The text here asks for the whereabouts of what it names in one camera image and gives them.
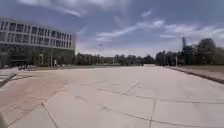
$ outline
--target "curb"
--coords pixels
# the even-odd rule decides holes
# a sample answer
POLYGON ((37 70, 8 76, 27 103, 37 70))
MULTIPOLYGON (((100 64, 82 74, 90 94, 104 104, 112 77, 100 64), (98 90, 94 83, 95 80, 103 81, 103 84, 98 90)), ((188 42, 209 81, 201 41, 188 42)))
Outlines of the curb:
POLYGON ((194 72, 190 72, 190 71, 183 71, 183 70, 174 69, 174 68, 169 68, 169 69, 176 70, 176 71, 179 71, 179 72, 184 72, 186 74, 190 74, 190 75, 194 75, 194 76, 199 76, 201 78, 205 78, 205 79, 208 79, 208 80, 211 80, 211 81, 215 81, 215 82, 224 84, 224 79, 219 79, 219 78, 212 77, 212 76, 207 76, 207 75, 204 75, 204 74, 198 74, 198 73, 194 73, 194 72))
POLYGON ((0 82, 0 88, 4 86, 6 83, 8 83, 13 77, 15 77, 17 74, 12 74, 8 78, 4 79, 2 82, 0 82))

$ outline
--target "white cloud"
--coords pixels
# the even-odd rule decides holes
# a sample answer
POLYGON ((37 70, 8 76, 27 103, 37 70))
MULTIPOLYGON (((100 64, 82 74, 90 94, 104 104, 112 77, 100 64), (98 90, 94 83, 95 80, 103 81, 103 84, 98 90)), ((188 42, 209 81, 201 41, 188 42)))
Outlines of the white cloud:
POLYGON ((152 23, 152 26, 156 28, 162 27, 163 25, 164 25, 164 20, 156 20, 152 23))
POLYGON ((79 32, 77 32, 77 35, 83 35, 88 29, 88 26, 84 26, 79 32))
POLYGON ((19 3, 44 6, 82 17, 90 13, 91 8, 124 11, 131 0, 17 0, 19 3))
POLYGON ((18 2, 28 5, 49 6, 49 0, 18 0, 18 2))
POLYGON ((98 33, 97 37, 104 37, 104 38, 114 38, 114 37, 120 37, 123 35, 126 35, 128 33, 131 33, 137 29, 137 26, 131 26, 120 30, 115 30, 113 32, 102 32, 98 33))
POLYGON ((147 12, 144 12, 144 13, 142 13, 142 17, 143 18, 145 18, 145 17, 148 17, 149 15, 151 15, 152 14, 152 10, 150 9, 150 10, 148 10, 147 12))

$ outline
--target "distant building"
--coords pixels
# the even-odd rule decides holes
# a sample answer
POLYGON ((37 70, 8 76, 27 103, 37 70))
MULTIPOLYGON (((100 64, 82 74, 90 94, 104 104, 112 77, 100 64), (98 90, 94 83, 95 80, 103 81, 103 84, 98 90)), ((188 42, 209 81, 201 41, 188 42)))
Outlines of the distant building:
POLYGON ((186 41, 186 38, 183 37, 182 38, 182 48, 186 47, 187 46, 187 41, 186 41))
POLYGON ((71 64, 75 48, 75 34, 0 17, 0 53, 8 54, 7 64, 50 66, 54 60, 61 64, 71 64))

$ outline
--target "grass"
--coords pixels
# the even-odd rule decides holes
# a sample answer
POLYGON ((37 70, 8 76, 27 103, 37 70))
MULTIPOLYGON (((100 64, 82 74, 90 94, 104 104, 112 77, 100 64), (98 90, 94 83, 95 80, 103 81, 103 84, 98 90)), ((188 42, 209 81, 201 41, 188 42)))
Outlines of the grass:
POLYGON ((199 69, 199 70, 207 70, 212 72, 220 72, 224 74, 224 66, 208 65, 208 66, 182 66, 182 67, 188 68, 188 69, 199 69))

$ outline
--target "horizon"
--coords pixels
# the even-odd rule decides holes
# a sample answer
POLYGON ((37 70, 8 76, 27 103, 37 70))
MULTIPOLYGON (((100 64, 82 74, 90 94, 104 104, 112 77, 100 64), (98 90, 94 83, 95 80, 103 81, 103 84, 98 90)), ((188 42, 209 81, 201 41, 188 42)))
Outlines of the horizon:
POLYGON ((76 53, 115 56, 179 51, 212 38, 224 47, 222 0, 0 0, 0 16, 76 32, 76 53))

